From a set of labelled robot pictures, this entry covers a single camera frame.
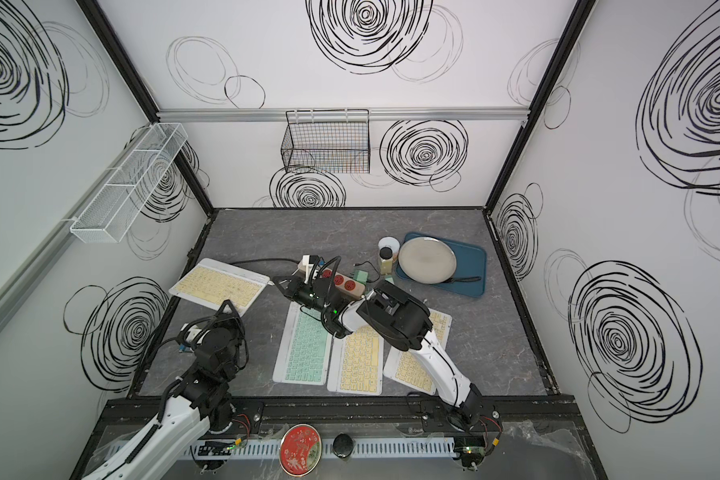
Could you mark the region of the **cream power strip red sockets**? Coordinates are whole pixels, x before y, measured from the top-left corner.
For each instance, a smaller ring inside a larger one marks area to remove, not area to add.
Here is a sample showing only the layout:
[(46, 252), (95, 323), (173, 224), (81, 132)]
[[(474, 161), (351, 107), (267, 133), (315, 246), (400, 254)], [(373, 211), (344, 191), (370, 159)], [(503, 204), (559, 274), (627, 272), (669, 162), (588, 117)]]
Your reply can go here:
[(359, 300), (363, 297), (366, 287), (364, 284), (361, 284), (354, 279), (352, 279), (349, 276), (343, 275), (341, 273), (336, 273), (334, 275), (334, 286), (338, 289), (338, 291), (353, 299), (353, 300)]

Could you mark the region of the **mint green wireless keyboard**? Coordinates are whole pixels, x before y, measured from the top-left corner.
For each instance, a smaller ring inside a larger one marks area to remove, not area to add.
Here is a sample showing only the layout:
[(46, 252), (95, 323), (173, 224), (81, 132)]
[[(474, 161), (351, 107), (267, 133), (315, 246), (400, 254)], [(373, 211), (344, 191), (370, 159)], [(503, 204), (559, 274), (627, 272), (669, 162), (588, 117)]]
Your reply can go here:
[(275, 383), (326, 383), (333, 337), (318, 316), (317, 311), (290, 304), (272, 375)]

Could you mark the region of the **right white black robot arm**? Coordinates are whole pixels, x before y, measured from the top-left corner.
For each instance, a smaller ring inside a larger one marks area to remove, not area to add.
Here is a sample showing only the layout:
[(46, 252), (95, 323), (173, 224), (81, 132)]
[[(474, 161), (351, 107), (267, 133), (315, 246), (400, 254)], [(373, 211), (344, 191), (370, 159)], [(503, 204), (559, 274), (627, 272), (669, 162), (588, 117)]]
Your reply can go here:
[(450, 407), (449, 421), (462, 430), (478, 423), (483, 395), (448, 356), (422, 301), (386, 280), (358, 300), (339, 292), (332, 278), (287, 275), (272, 281), (285, 298), (316, 311), (317, 321), (335, 338), (368, 326), (395, 349), (411, 353), (432, 379), (441, 402)]

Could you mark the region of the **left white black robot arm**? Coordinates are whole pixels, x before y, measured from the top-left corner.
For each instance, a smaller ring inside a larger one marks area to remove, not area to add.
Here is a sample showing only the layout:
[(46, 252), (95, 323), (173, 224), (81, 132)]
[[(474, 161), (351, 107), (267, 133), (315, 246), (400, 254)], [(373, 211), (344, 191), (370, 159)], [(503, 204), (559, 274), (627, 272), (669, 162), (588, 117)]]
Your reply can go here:
[(215, 313), (185, 324), (169, 341), (190, 351), (193, 363), (165, 388), (155, 416), (88, 479), (160, 479), (203, 435), (231, 427), (229, 383), (248, 361), (245, 327), (233, 302), (223, 300)]

